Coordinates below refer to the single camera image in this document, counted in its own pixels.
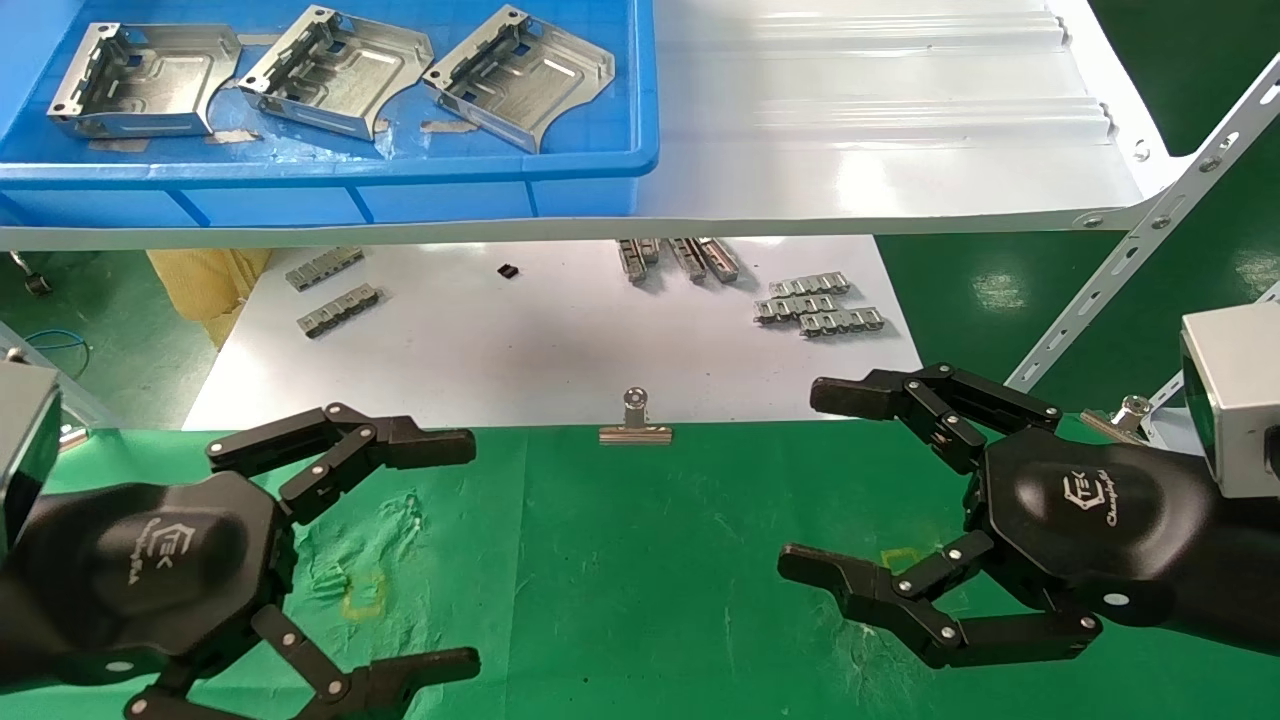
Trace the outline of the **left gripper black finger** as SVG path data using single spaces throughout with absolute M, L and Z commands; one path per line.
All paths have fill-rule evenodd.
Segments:
M 475 460 L 467 429 L 425 430 L 411 416 L 367 416 L 330 404 L 214 441 L 214 471 L 257 477 L 300 461 L 308 465 L 279 489 L 279 505 L 307 525 L 380 468 L 397 470 L 465 465 Z

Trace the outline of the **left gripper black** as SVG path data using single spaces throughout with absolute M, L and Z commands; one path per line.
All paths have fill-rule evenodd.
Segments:
M 480 673 L 472 647 L 340 671 L 279 609 L 296 560 L 276 500 L 234 471 L 44 495 L 20 530 L 20 688 L 161 671 L 127 719 L 242 719 L 188 693 L 260 638 L 314 689 L 297 719 L 402 719 L 421 689 Z

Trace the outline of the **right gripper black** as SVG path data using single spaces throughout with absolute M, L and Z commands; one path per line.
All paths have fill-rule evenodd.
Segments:
M 780 551 L 782 578 L 829 592 L 845 619 L 896 635 L 925 666 L 1075 659 L 1103 629 L 1084 610 L 1130 626 L 1222 625 L 1210 557 L 1222 496 L 1201 457 L 1065 439 L 1046 432 L 1057 407 L 946 363 L 819 377 L 810 406 L 901 421 L 957 474 L 977 469 L 972 532 L 906 571 L 804 544 Z M 978 425 L 1009 437 L 986 450 Z M 983 570 L 1039 611 L 960 619 L 936 607 Z

